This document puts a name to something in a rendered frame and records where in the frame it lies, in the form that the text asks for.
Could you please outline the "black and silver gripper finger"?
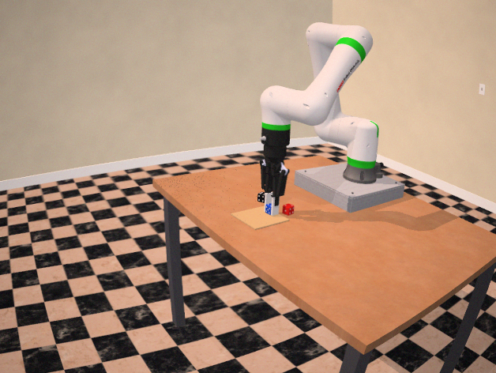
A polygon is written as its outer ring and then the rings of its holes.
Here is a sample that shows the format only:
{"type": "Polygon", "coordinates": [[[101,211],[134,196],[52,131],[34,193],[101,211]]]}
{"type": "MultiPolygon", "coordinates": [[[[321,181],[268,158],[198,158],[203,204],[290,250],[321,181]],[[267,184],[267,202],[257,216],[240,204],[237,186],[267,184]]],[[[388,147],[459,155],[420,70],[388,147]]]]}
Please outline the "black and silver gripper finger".
{"type": "Polygon", "coordinates": [[[272,172],[269,171],[270,162],[259,161],[261,166],[261,188],[265,190],[265,206],[272,203],[272,172]]]}
{"type": "Polygon", "coordinates": [[[271,215],[274,216],[279,214],[280,196],[284,195],[285,187],[287,183],[287,176],[290,170],[286,169],[283,163],[281,163],[280,173],[275,174],[275,164],[271,164],[271,169],[272,169],[271,215]]]}

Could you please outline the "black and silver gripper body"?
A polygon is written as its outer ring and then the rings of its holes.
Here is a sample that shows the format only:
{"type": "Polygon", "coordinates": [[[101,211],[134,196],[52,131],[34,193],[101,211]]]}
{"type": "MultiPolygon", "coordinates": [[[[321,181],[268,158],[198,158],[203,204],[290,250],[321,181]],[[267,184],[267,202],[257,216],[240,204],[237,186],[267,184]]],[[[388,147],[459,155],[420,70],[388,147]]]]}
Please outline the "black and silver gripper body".
{"type": "Polygon", "coordinates": [[[270,162],[269,171],[272,171],[271,164],[275,164],[275,174],[280,173],[281,163],[284,165],[284,158],[287,155],[287,146],[283,148],[272,148],[264,145],[263,155],[265,156],[265,163],[270,162]]]}

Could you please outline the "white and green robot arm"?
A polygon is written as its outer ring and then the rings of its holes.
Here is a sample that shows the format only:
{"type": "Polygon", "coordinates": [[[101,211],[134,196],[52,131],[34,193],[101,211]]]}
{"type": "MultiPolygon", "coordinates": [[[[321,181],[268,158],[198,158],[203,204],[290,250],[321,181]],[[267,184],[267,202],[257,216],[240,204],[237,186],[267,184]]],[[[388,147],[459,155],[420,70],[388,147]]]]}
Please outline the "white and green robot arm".
{"type": "Polygon", "coordinates": [[[343,114],[338,95],[370,52],[372,35],[358,25],[318,22],[306,30],[306,40],[314,81],[305,91],[276,85],[262,93],[259,140],[268,147],[283,148],[290,145],[290,120],[314,126],[321,140],[348,148],[343,172],[346,180],[375,183],[376,178],[382,178],[384,166],[376,162],[379,126],[369,119],[343,114]]]}

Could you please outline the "tan square mat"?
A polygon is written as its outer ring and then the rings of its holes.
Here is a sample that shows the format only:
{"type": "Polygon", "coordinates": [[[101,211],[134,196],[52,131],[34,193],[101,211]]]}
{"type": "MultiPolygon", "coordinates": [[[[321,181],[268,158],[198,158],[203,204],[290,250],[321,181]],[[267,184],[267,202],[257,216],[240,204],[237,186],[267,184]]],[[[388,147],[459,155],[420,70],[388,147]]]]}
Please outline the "tan square mat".
{"type": "Polygon", "coordinates": [[[289,221],[289,219],[280,214],[275,216],[267,214],[264,211],[264,206],[231,213],[231,215],[254,230],[289,221]]]}

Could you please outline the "red die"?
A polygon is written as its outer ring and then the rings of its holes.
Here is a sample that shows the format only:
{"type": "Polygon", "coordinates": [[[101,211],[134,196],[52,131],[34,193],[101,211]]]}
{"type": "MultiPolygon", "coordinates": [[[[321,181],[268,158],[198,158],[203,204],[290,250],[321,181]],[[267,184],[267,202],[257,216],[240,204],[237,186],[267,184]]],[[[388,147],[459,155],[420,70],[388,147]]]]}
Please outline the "red die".
{"type": "Polygon", "coordinates": [[[286,215],[291,215],[294,213],[294,206],[291,205],[291,204],[286,204],[286,205],[283,205],[283,214],[286,214],[286,215]]]}

